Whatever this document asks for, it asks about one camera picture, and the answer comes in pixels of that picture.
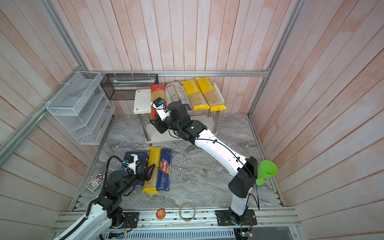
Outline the yellow pasta bag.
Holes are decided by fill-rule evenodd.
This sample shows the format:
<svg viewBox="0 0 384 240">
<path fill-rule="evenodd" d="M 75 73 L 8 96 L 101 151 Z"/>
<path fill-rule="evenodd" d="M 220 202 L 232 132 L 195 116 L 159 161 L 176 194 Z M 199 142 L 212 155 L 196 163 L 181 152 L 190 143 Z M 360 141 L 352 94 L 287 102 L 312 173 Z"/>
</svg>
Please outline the yellow pasta bag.
<svg viewBox="0 0 384 240">
<path fill-rule="evenodd" d="M 158 181 L 158 173 L 159 173 L 159 165 L 161 158 L 162 147 L 150 147 L 150 155 L 148 161 L 148 173 L 151 174 L 151 177 L 148 181 L 145 181 L 143 194 L 156 194 L 158 191 L 156 190 L 157 181 Z"/>
<path fill-rule="evenodd" d="M 227 109 L 209 77 L 197 78 L 196 81 L 211 111 L 217 112 Z"/>
<path fill-rule="evenodd" d="M 194 111 L 204 111 L 210 108 L 196 80 L 183 81 L 182 85 L 188 95 Z"/>
</svg>

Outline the small card pack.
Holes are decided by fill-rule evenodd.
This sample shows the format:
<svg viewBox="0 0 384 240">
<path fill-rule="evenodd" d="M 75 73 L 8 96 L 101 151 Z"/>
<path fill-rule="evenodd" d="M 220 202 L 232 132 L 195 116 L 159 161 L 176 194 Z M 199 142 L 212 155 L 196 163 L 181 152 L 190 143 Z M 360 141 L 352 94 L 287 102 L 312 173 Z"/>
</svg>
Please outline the small card pack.
<svg viewBox="0 0 384 240">
<path fill-rule="evenodd" d="M 102 183 L 105 180 L 105 175 L 97 174 L 87 185 L 86 188 L 91 191 L 95 192 L 99 186 L 102 185 Z"/>
</svg>

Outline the white two-tier shelf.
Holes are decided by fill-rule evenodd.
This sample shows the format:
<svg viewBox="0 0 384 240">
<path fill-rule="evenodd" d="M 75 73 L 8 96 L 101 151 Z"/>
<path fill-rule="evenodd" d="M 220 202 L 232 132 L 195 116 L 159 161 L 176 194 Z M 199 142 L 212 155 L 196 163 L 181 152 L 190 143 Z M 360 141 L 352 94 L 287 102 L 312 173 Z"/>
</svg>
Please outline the white two-tier shelf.
<svg viewBox="0 0 384 240">
<path fill-rule="evenodd" d="M 134 114 L 139 117 L 143 131 L 146 137 L 146 143 L 151 145 L 178 141 L 173 138 L 168 131 L 163 134 L 159 133 L 150 123 L 151 116 L 151 89 L 136 90 L 134 101 Z M 217 134 L 218 117 L 220 112 L 209 111 L 206 115 L 191 115 L 192 120 L 202 122 L 214 134 Z"/>
</svg>

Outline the red round sticker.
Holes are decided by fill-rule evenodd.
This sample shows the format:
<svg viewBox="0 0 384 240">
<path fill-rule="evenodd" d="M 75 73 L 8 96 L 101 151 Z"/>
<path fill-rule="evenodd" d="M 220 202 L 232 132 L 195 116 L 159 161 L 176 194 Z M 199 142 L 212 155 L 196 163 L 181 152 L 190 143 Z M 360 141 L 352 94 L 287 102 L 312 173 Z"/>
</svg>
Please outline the red round sticker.
<svg viewBox="0 0 384 240">
<path fill-rule="evenodd" d="M 163 220 L 166 217 L 166 211 L 165 209 L 159 209 L 156 212 L 156 217 L 158 220 Z"/>
</svg>

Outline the clear tape roll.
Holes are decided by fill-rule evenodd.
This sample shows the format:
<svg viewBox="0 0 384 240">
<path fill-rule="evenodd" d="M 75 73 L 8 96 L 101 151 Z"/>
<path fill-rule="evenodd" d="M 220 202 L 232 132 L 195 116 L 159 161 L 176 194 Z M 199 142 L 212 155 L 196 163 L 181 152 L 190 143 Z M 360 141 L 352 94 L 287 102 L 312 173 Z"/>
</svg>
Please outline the clear tape roll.
<svg viewBox="0 0 384 240">
<path fill-rule="evenodd" d="M 193 203 L 184 202 L 180 205 L 178 213 L 179 213 L 179 218 L 183 222 L 190 223 L 195 219 L 197 214 L 197 209 Z"/>
</svg>

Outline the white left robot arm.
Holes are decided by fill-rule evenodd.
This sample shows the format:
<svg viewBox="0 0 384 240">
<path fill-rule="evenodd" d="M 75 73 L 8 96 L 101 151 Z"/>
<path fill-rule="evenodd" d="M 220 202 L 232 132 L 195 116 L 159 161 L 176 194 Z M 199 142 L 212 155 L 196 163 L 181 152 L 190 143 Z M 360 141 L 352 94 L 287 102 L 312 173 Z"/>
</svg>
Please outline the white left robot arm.
<svg viewBox="0 0 384 240">
<path fill-rule="evenodd" d="M 56 237 L 57 240 L 95 240 L 110 227 L 120 227 L 124 222 L 120 207 L 122 195 L 137 181 L 149 181 L 156 165 L 146 168 L 142 173 L 124 175 L 114 171 L 104 182 L 99 196 L 92 200 L 87 211 L 75 223 Z"/>
</svg>

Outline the dark blue pasta box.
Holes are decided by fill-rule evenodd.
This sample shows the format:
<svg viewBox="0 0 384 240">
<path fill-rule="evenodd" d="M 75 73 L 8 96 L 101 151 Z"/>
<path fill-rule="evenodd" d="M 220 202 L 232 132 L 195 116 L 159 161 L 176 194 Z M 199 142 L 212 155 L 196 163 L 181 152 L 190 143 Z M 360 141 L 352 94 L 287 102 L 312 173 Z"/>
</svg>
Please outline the dark blue pasta box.
<svg viewBox="0 0 384 240">
<path fill-rule="evenodd" d="M 138 160 L 136 161 L 136 173 L 143 173 L 144 170 L 147 168 L 148 166 L 148 161 L 149 161 L 149 154 L 148 152 L 145 152 L 145 151 L 138 151 L 138 152 L 126 152 L 125 153 L 125 156 L 123 158 L 123 162 L 128 162 L 128 158 L 130 155 L 137 155 L 138 157 Z M 121 172 L 123 173 L 123 176 L 124 177 L 127 177 L 128 176 L 128 173 L 127 171 L 125 170 L 125 167 L 122 165 L 121 166 Z M 144 183 L 145 182 L 141 182 L 141 181 L 138 181 L 136 183 L 137 186 L 141 186 L 143 187 L 144 186 Z"/>
</svg>

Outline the green plastic goblet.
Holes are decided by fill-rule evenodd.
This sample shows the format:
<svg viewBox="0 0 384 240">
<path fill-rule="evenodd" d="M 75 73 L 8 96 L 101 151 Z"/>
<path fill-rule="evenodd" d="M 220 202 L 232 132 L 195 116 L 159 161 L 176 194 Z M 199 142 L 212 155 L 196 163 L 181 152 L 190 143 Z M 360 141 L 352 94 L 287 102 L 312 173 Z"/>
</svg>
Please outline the green plastic goblet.
<svg viewBox="0 0 384 240">
<path fill-rule="evenodd" d="M 262 186 L 265 180 L 272 178 L 278 173 L 277 166 L 271 161 L 262 161 L 258 167 L 256 185 Z"/>
</svg>

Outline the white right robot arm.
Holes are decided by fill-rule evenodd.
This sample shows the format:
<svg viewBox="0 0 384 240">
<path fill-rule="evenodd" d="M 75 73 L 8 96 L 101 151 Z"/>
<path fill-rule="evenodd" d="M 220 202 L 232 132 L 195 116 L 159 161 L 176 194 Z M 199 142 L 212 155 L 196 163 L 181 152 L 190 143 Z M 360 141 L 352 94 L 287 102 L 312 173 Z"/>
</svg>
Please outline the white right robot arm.
<svg viewBox="0 0 384 240">
<path fill-rule="evenodd" d="M 156 114 L 150 122 L 159 133 L 169 132 L 171 137 L 183 139 L 206 151 L 233 176 L 228 184 L 233 193 L 230 211 L 234 216 L 243 216 L 249 195 L 256 183 L 257 160 L 236 153 L 220 141 L 206 125 L 191 119 L 181 101 L 166 105 L 164 99 L 157 98 L 151 102 L 151 108 Z"/>
</svg>

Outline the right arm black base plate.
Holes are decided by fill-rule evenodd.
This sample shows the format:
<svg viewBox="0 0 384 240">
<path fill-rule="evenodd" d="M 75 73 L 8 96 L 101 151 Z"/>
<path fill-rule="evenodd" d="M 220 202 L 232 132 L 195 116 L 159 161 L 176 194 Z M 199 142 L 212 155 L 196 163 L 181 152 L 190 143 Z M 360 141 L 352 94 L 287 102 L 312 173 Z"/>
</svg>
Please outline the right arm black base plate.
<svg viewBox="0 0 384 240">
<path fill-rule="evenodd" d="M 254 210 L 249 208 L 246 208 L 241 216 L 235 214 L 231 209 L 216 210 L 215 215 L 219 226 L 255 226 L 258 224 Z"/>
</svg>

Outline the red spaghetti bag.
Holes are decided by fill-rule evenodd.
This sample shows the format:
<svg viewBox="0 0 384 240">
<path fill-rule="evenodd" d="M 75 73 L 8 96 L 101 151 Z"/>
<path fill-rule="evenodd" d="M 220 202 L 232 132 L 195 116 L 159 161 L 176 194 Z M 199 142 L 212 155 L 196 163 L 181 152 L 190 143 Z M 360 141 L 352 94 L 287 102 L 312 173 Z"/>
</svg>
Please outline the red spaghetti bag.
<svg viewBox="0 0 384 240">
<path fill-rule="evenodd" d="M 151 102 L 150 104 L 156 100 L 157 98 L 163 99 L 163 108 L 166 105 L 166 86 L 162 84 L 152 84 L 151 85 Z"/>
</svg>

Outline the blue Barilla spaghetti box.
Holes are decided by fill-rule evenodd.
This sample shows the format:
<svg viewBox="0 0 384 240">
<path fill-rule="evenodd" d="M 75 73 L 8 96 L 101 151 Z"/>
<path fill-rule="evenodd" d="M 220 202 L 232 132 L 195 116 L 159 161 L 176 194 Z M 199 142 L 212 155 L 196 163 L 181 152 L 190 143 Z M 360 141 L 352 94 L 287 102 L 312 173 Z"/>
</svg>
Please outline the blue Barilla spaghetti box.
<svg viewBox="0 0 384 240">
<path fill-rule="evenodd" d="M 158 180 L 156 185 L 157 191 L 169 190 L 171 162 L 172 162 L 171 160 L 172 160 L 172 150 L 168 148 L 162 148 L 160 162 L 159 162 Z"/>
</svg>

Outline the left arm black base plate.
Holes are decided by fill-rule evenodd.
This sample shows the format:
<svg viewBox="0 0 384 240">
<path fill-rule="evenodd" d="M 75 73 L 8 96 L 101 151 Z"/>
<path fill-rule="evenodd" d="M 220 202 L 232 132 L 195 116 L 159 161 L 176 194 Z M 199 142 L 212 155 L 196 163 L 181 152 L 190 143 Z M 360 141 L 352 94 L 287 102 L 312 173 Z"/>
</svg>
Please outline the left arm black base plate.
<svg viewBox="0 0 384 240">
<path fill-rule="evenodd" d="M 124 212 L 121 207 L 117 208 L 117 213 L 114 217 L 113 223 L 115 228 L 132 231 L 137 228 L 139 220 L 139 212 Z"/>
</svg>

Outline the clear blue spaghetti bag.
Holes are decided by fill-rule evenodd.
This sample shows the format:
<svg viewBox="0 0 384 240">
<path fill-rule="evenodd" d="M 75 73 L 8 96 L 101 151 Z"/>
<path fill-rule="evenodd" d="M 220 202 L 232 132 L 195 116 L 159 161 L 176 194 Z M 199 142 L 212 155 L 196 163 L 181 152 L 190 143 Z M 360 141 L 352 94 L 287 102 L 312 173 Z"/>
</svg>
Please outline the clear blue spaghetti bag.
<svg viewBox="0 0 384 240">
<path fill-rule="evenodd" d="M 190 102 L 180 82 L 174 81 L 173 83 L 166 84 L 166 89 L 169 93 L 171 103 L 181 101 L 187 111 L 192 111 Z"/>
</svg>

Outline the black mesh basket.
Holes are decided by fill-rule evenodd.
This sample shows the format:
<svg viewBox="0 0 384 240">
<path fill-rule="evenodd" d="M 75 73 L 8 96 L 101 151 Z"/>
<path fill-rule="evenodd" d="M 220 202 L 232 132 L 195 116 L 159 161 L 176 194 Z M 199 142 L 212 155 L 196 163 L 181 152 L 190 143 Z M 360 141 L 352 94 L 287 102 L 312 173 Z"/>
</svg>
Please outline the black mesh basket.
<svg viewBox="0 0 384 240">
<path fill-rule="evenodd" d="M 156 74 L 106 74 L 101 87 L 111 101 L 134 100 L 136 90 L 150 89 L 151 85 L 158 84 Z"/>
</svg>

